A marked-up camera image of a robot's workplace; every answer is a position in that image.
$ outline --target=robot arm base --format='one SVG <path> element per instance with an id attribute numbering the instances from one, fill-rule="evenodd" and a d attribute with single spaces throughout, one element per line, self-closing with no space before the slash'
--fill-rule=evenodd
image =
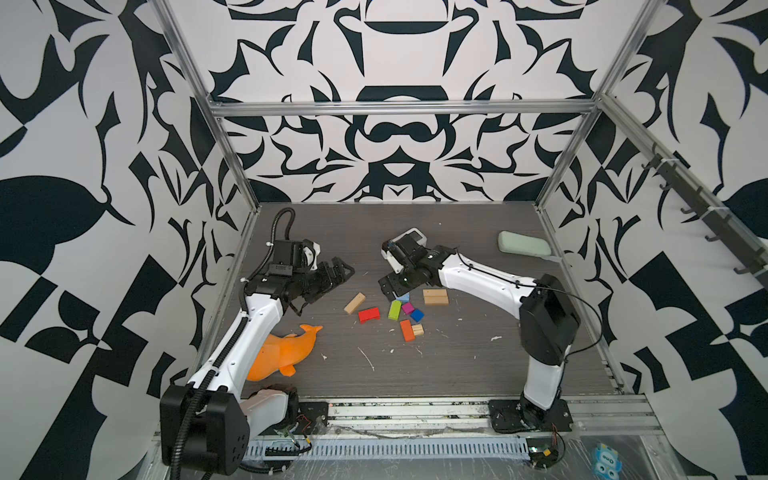
<path id="1" fill-rule="evenodd" d="M 556 399 L 549 410 L 542 410 L 521 396 L 519 400 L 488 402 L 491 427 L 497 433 L 520 433 L 538 430 L 571 431 L 571 411 L 563 399 Z"/>

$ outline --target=orange toy dolphin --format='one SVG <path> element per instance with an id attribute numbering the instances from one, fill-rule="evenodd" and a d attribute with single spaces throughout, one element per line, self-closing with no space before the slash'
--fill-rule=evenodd
<path id="1" fill-rule="evenodd" d="M 268 335 L 264 344 L 250 367 L 248 379 L 251 382 L 264 380 L 279 370 L 285 376 L 293 376 L 296 369 L 293 368 L 298 362 L 304 360 L 312 348 L 315 346 L 317 333 L 322 326 L 299 325 L 304 333 L 302 336 L 296 336 L 295 333 L 286 335 L 283 338 Z"/>

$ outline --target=orange block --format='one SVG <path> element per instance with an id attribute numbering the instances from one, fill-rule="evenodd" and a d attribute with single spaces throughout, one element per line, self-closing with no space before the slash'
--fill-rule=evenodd
<path id="1" fill-rule="evenodd" d="M 413 328 L 411 328 L 410 320 L 403 320 L 400 322 L 400 328 L 402 329 L 402 337 L 406 339 L 406 342 L 412 342 L 416 339 L 415 335 L 413 335 Z"/>

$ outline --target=black and white patterned wall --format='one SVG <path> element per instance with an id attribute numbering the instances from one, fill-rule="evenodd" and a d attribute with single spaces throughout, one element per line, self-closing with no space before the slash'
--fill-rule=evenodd
<path id="1" fill-rule="evenodd" d="M 760 0 L 670 0 L 617 89 L 763 239 L 767 15 Z M 768 292 L 646 161 L 601 117 L 546 205 L 558 242 L 687 473 L 768 475 Z"/>
<path id="2" fill-rule="evenodd" d="M 215 101 L 365 101 L 589 96 L 642 1 L 171 4 Z"/>
<path id="3" fill-rule="evenodd" d="M 641 0 L 171 0 L 221 102 L 590 98 Z M 575 114 L 229 118 L 261 201 L 534 200 Z"/>
<path id="4" fill-rule="evenodd" d="M 670 0 L 650 33 L 614 94 L 768 239 L 768 5 Z"/>
<path id="5" fill-rule="evenodd" d="M 535 200 L 578 114 L 228 118 L 260 201 Z"/>
<path id="6" fill-rule="evenodd" d="M 0 2 L 0 45 L 2 477 L 135 478 L 248 207 L 144 0 Z"/>

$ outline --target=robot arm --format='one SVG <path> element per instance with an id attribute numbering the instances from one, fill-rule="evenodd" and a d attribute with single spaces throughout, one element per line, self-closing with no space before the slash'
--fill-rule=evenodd
<path id="1" fill-rule="evenodd" d="M 292 214 L 293 209 L 284 210 Z M 267 335 L 287 308 L 303 308 L 345 283 L 355 270 L 334 257 L 317 261 L 319 245 L 310 240 L 275 240 L 270 252 L 245 282 L 240 312 L 218 347 L 185 386 L 171 385 L 161 398 L 161 450 L 171 478 L 179 468 L 231 475 L 240 465 L 248 441 L 271 427 L 296 424 L 299 400 L 292 387 L 271 386 L 240 401 L 243 384 Z M 301 309 L 293 305 L 303 297 Z"/>
<path id="2" fill-rule="evenodd" d="M 477 296 L 520 320 L 521 340 L 529 355 L 528 379 L 518 404 L 521 429 L 546 425 L 560 396 L 564 360 L 581 321 L 560 282 L 540 280 L 472 262 L 456 249 L 426 246 L 416 228 L 382 245 L 394 270 L 379 280 L 391 301 L 422 284 L 453 288 Z"/>

